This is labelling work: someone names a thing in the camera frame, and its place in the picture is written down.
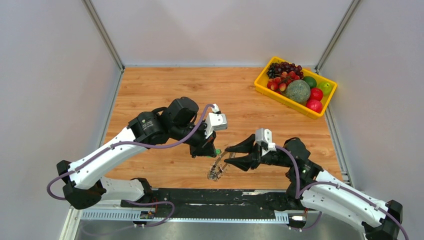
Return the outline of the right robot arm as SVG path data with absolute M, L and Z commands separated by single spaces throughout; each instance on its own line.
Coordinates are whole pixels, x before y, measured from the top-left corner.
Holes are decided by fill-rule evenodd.
M 311 153 L 298 137 L 278 146 L 252 134 L 226 151 L 244 154 L 225 160 L 242 171 L 256 169 L 261 164 L 288 168 L 285 176 L 290 184 L 284 203 L 292 209 L 317 210 L 337 218 L 356 228 L 367 240 L 396 240 L 399 234 L 409 238 L 402 226 L 401 203 L 368 196 L 338 180 L 309 159 Z

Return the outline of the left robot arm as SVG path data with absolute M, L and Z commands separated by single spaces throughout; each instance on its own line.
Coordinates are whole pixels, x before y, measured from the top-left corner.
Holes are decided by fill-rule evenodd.
M 145 178 L 119 180 L 106 174 L 149 149 L 181 144 L 189 146 L 193 158 L 216 157 L 216 133 L 227 127 L 226 116 L 216 104 L 208 104 L 199 114 L 199 106 L 185 96 L 174 99 L 167 107 L 141 112 L 94 152 L 74 162 L 62 160 L 57 164 L 58 177 L 64 182 L 62 198 L 78 210 L 114 200 L 147 207 L 153 201 L 153 193 Z

